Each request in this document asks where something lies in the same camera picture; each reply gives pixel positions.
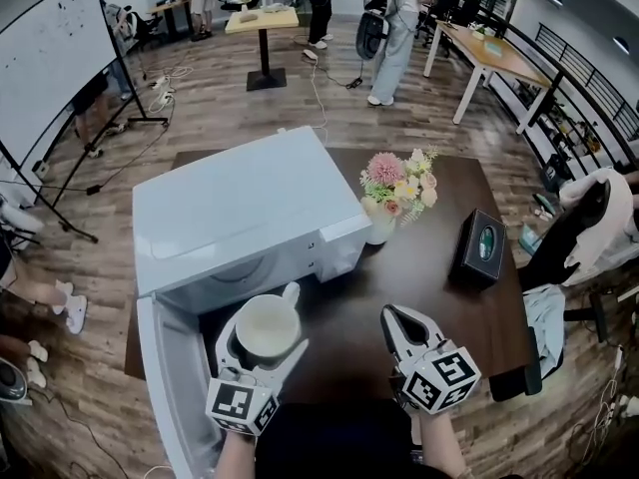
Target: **white microwave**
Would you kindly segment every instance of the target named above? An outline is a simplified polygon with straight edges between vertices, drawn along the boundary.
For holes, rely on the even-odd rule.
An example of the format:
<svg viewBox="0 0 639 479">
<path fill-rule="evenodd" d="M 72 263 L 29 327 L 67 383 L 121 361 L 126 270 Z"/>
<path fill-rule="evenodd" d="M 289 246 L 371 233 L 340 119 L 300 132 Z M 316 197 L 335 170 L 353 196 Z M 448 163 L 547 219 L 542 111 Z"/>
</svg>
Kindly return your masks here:
<svg viewBox="0 0 639 479">
<path fill-rule="evenodd" d="M 370 220 L 310 127 L 186 165 L 133 189 L 138 318 L 156 421 L 178 478 L 217 462 L 198 315 L 309 274 L 351 271 Z"/>
</svg>

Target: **mug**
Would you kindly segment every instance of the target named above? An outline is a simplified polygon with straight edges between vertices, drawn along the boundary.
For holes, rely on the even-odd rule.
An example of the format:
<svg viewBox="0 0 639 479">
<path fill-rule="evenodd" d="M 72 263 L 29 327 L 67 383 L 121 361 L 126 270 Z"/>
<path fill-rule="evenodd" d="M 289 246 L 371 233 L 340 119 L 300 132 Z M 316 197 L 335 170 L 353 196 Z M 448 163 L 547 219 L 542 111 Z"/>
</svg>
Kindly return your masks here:
<svg viewBox="0 0 639 479">
<path fill-rule="evenodd" d="M 300 286 L 289 283 L 282 296 L 260 294 L 240 309 L 236 336 L 242 347 L 260 358 L 276 358 L 286 353 L 302 334 L 296 303 Z"/>
</svg>

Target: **whiteboard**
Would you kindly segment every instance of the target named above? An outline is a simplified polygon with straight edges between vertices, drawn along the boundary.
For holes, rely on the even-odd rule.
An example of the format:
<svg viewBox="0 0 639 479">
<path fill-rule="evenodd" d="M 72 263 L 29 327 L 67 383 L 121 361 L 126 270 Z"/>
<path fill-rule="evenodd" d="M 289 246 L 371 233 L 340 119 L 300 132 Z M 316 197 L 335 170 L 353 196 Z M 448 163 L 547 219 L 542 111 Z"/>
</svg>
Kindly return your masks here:
<svg viewBox="0 0 639 479">
<path fill-rule="evenodd" d="M 0 32 L 0 140 L 18 164 L 115 59 L 100 0 L 42 0 Z"/>
</svg>

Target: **mug handle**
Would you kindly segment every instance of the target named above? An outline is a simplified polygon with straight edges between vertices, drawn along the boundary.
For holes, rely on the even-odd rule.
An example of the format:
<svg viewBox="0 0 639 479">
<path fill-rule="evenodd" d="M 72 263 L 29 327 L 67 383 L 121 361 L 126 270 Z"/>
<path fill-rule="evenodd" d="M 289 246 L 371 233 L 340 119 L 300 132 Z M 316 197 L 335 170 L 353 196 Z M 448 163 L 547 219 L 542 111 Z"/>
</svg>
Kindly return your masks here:
<svg viewBox="0 0 639 479">
<path fill-rule="evenodd" d="M 295 307 L 298 304 L 298 298 L 300 298 L 300 285 L 297 282 L 289 282 L 284 288 L 282 298 Z"/>
</svg>

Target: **flower vase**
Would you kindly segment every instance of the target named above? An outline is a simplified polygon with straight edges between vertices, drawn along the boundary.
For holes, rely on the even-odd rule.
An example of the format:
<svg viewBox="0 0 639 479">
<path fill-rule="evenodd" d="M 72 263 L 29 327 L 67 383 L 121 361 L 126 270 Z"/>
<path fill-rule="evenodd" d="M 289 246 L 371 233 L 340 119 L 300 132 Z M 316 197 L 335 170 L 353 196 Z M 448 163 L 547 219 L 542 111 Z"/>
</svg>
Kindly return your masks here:
<svg viewBox="0 0 639 479">
<path fill-rule="evenodd" d="M 388 241 L 395 230 L 397 218 L 391 215 L 382 205 L 377 205 L 374 212 L 368 217 L 372 222 L 372 228 L 366 242 L 368 244 L 383 244 Z"/>
<path fill-rule="evenodd" d="M 241 23 L 246 23 L 247 21 L 253 21 L 253 20 L 257 20 L 258 17 L 249 12 L 249 7 L 247 6 L 247 4 L 242 4 L 242 12 L 240 13 L 240 22 Z"/>
</svg>

